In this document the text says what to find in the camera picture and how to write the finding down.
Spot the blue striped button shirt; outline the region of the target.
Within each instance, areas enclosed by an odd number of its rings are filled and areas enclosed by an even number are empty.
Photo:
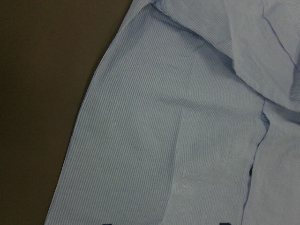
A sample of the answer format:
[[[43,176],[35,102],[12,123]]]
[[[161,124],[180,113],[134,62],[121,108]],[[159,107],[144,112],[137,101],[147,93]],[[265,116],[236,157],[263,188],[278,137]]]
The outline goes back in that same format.
[[[297,225],[300,3],[134,0],[47,225]]]

